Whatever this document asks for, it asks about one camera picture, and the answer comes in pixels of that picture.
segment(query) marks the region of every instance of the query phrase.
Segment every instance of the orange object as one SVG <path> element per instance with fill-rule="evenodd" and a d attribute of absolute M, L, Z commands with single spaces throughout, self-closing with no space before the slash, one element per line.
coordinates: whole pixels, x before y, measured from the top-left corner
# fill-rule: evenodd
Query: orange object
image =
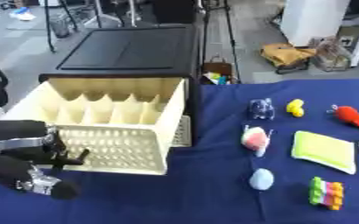
<path fill-rule="evenodd" d="M 359 112 L 351 107 L 343 106 L 337 107 L 336 105 L 332 106 L 334 114 L 345 123 L 352 123 L 355 126 L 359 127 Z"/>

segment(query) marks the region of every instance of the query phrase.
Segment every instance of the desk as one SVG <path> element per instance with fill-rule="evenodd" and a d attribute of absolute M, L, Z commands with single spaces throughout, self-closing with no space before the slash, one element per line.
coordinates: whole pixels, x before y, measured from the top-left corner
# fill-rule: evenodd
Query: desk
<path fill-rule="evenodd" d="M 356 175 L 290 157 L 296 130 L 359 141 L 359 129 L 325 113 L 332 103 L 359 109 L 359 80 L 204 86 L 202 91 L 199 143 L 172 150 L 166 176 L 65 172 L 63 178 L 77 180 L 83 189 L 72 201 L 19 194 L 0 186 L 0 223 L 359 224 L 359 150 Z M 246 122 L 243 112 L 249 100 L 265 97 L 274 102 L 275 120 Z M 293 98 L 305 101 L 303 118 L 286 114 L 285 105 Z M 256 158 L 240 145 L 244 121 L 275 129 L 264 157 Z M 275 174 L 276 183 L 267 192 L 256 192 L 247 183 L 258 167 Z M 341 211 L 309 205 L 307 185 L 313 176 L 344 183 Z"/>

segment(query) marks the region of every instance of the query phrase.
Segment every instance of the pink and green toy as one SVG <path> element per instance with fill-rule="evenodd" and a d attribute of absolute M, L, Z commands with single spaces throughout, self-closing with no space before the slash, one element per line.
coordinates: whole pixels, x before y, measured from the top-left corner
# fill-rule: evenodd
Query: pink and green toy
<path fill-rule="evenodd" d="M 343 204 L 343 184 L 327 182 L 319 177 L 312 179 L 309 200 L 312 205 L 324 205 L 330 210 L 340 210 Z"/>

